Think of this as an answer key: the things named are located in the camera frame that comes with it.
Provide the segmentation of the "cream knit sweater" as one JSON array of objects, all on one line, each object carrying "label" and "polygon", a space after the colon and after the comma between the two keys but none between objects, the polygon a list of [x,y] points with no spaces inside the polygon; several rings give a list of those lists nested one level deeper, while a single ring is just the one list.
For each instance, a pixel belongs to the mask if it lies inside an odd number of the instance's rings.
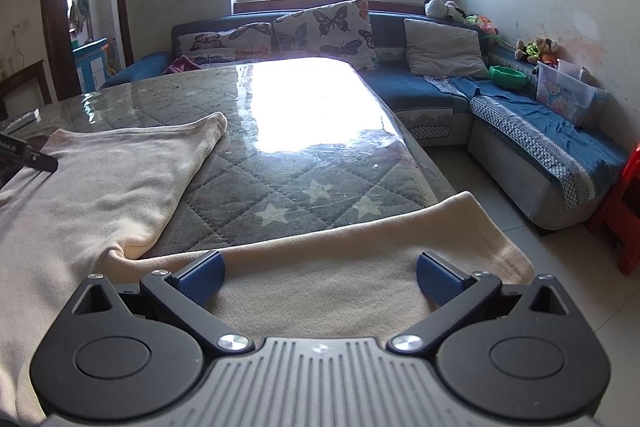
[{"label": "cream knit sweater", "polygon": [[414,281],[435,251],[526,283],[533,265],[473,195],[438,200],[393,129],[261,154],[220,114],[179,126],[58,130],[47,174],[1,191],[1,416],[44,415],[29,380],[39,341],[91,273],[132,283],[224,254],[214,302],[254,337],[390,337],[430,311]]}]

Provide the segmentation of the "flat grey box on table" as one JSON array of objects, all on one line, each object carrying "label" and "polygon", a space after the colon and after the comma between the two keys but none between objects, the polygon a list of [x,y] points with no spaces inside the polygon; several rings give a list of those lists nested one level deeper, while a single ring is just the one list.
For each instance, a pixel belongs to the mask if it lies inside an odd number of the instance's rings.
[{"label": "flat grey box on table", "polygon": [[0,131],[4,134],[11,134],[18,129],[22,129],[29,124],[33,124],[34,122],[40,121],[40,110],[38,108],[32,109],[27,113],[24,113],[20,116],[16,116],[8,119],[7,121],[3,121],[1,124]]}]

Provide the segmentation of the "blue small cabinet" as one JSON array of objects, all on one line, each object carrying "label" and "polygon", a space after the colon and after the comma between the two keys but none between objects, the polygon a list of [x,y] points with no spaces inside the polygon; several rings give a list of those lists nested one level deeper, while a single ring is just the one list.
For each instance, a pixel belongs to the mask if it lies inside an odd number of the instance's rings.
[{"label": "blue small cabinet", "polygon": [[82,93],[99,90],[110,78],[106,57],[107,48],[107,38],[101,38],[73,49],[77,77]]}]

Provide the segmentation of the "red plastic stool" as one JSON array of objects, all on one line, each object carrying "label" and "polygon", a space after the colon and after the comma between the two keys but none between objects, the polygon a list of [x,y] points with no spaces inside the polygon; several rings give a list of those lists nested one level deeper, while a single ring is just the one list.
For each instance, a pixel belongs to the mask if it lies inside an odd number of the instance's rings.
[{"label": "red plastic stool", "polygon": [[617,268],[624,275],[639,266],[639,157],[636,146],[620,179],[588,221],[588,230],[597,235],[605,231],[618,240]]}]

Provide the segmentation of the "magenta cloth on sofa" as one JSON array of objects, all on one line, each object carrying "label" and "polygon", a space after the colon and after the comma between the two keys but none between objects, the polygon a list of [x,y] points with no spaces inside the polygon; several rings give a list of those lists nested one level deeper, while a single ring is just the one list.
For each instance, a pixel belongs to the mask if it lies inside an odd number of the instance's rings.
[{"label": "magenta cloth on sofa", "polygon": [[193,72],[199,70],[200,65],[194,63],[189,57],[181,55],[171,62],[163,71],[164,75],[180,74],[180,72]]}]

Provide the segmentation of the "left butterfly pillow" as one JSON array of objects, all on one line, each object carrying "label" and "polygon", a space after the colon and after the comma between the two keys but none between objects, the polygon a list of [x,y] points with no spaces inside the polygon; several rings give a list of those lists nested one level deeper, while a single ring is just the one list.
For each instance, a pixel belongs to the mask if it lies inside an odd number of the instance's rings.
[{"label": "left butterfly pillow", "polygon": [[276,55],[270,23],[183,35],[177,39],[177,49],[179,56],[198,66],[265,61]]}]

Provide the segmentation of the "butterfly pillow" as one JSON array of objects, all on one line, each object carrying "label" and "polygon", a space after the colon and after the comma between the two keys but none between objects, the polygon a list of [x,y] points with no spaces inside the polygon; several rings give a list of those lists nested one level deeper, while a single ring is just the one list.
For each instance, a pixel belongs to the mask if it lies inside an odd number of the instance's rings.
[{"label": "butterfly pillow", "polygon": [[378,69],[368,0],[349,0],[280,16],[272,23],[283,58],[327,57],[357,72]]},{"label": "butterfly pillow", "polygon": [[276,55],[270,23],[183,35],[177,39],[177,49],[179,56],[198,66],[265,61]]}]

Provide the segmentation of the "clear plastic storage box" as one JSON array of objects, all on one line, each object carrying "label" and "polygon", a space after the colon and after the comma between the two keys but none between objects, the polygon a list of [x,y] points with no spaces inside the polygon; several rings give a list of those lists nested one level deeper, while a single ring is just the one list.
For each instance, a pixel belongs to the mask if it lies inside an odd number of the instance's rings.
[{"label": "clear plastic storage box", "polygon": [[593,128],[608,101],[608,91],[591,80],[587,69],[564,60],[555,67],[539,63],[536,100],[576,127]]}]

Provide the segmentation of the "green plastic bowl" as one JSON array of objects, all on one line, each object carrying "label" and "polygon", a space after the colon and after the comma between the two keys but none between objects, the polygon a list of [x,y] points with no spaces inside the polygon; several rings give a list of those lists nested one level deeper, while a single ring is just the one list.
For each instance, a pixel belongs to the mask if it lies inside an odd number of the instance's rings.
[{"label": "green plastic bowl", "polygon": [[520,72],[511,67],[490,66],[488,72],[491,81],[502,89],[522,90],[529,83],[529,78],[525,72]]}]

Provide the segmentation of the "blue corner sofa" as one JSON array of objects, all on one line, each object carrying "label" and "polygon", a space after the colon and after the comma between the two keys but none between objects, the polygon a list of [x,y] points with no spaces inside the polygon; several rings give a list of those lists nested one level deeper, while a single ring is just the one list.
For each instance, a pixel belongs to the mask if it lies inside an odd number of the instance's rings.
[{"label": "blue corner sofa", "polygon": [[[176,27],[172,48],[152,53],[110,78],[134,82],[163,75],[178,55],[177,39],[200,31],[270,23],[295,12],[231,15]],[[620,179],[626,153],[593,128],[574,124],[527,91],[502,89],[487,78],[412,75],[406,62],[404,20],[472,29],[486,64],[488,37],[465,24],[374,12],[369,4],[378,69],[361,78],[421,144],[465,145],[518,209],[547,231],[588,220]]]}]

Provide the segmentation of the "colourful plush toys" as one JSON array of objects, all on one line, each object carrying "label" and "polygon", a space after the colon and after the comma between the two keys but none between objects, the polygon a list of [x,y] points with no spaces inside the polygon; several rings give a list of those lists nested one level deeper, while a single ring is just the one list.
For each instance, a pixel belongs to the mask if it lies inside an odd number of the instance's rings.
[{"label": "colourful plush toys", "polygon": [[549,38],[538,37],[532,42],[518,40],[515,45],[515,60],[530,65],[542,63],[550,67],[558,66],[559,43]]}]

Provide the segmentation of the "grey plain cushion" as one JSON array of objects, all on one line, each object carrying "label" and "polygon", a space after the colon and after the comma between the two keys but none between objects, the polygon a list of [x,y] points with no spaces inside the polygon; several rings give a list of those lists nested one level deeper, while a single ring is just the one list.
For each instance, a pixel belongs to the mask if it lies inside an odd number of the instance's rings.
[{"label": "grey plain cushion", "polygon": [[404,20],[406,62],[412,75],[487,78],[480,37],[472,29]]}]

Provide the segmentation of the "right butterfly pillow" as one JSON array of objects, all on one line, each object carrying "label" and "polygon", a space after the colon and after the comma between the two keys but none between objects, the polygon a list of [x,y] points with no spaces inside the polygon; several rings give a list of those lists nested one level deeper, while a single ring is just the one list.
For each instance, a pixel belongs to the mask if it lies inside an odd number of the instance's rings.
[{"label": "right butterfly pillow", "polygon": [[327,57],[357,72],[378,69],[368,0],[349,0],[280,16],[272,23],[283,58]]}]

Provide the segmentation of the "panda plush toy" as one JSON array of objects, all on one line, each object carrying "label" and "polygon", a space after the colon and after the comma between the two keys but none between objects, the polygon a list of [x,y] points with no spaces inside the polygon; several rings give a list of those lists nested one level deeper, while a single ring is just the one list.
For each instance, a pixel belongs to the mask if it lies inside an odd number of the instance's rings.
[{"label": "panda plush toy", "polygon": [[453,1],[426,0],[424,4],[425,15],[438,20],[454,20],[462,23],[466,19],[465,12]]}]

